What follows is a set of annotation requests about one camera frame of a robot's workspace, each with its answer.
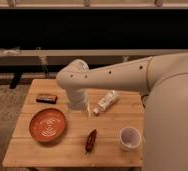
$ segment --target white mug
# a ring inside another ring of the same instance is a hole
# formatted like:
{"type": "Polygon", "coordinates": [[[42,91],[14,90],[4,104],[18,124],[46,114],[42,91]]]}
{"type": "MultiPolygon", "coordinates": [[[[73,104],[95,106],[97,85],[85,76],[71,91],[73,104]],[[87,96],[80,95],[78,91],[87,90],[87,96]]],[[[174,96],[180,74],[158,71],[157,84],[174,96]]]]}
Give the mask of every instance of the white mug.
{"type": "Polygon", "coordinates": [[[119,134],[120,147],[124,151],[131,151],[139,147],[141,135],[134,127],[125,127],[120,130],[119,134]]]}

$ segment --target dark snack bar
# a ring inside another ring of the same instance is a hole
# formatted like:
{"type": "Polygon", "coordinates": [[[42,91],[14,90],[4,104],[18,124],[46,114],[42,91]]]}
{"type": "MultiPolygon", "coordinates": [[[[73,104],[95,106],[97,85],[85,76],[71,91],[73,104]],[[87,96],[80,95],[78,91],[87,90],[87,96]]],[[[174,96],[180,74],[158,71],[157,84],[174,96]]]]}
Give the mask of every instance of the dark snack bar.
{"type": "Polygon", "coordinates": [[[41,93],[38,94],[36,97],[36,102],[56,104],[56,101],[57,101],[57,96],[53,94],[41,93]]]}

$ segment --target orange plate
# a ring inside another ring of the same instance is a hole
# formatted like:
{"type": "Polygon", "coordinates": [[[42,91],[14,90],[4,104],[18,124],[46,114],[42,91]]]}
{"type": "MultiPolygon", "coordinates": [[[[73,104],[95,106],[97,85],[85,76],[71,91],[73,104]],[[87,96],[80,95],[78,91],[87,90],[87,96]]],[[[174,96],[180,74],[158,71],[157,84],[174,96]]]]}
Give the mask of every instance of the orange plate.
{"type": "Polygon", "coordinates": [[[65,130],[64,114],[55,108],[39,111],[29,125],[31,136],[39,142],[50,142],[59,137],[65,130]]]}

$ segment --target wooden table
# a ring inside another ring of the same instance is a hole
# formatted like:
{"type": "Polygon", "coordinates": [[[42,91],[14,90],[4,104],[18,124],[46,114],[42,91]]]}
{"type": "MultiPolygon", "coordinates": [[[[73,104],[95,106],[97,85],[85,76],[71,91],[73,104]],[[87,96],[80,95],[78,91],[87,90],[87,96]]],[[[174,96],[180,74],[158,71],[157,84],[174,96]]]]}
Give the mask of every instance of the wooden table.
{"type": "MultiPolygon", "coordinates": [[[[90,109],[108,90],[88,90],[90,109]]],[[[132,167],[142,166],[142,147],[137,151],[123,152],[119,147],[119,131],[133,126],[142,133],[143,108],[135,92],[120,92],[119,101],[98,117],[87,117],[83,112],[70,111],[65,91],[53,79],[36,79],[32,82],[21,114],[17,121],[4,167],[132,167]],[[37,103],[38,93],[56,94],[56,105],[37,103]],[[59,141],[42,145],[29,133],[31,118],[41,109],[54,107],[64,112],[67,119],[66,134],[59,141]],[[93,129],[98,136],[91,154],[85,154],[85,142],[93,129]]]]}

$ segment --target table leg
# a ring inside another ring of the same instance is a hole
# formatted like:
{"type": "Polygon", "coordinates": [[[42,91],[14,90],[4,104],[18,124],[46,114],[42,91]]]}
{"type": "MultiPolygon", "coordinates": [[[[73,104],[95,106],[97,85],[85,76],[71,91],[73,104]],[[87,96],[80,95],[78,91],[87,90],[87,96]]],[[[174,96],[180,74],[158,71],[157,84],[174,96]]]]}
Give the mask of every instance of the table leg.
{"type": "Polygon", "coordinates": [[[27,167],[27,169],[28,169],[29,171],[38,171],[38,169],[36,169],[35,167],[27,167]]]}

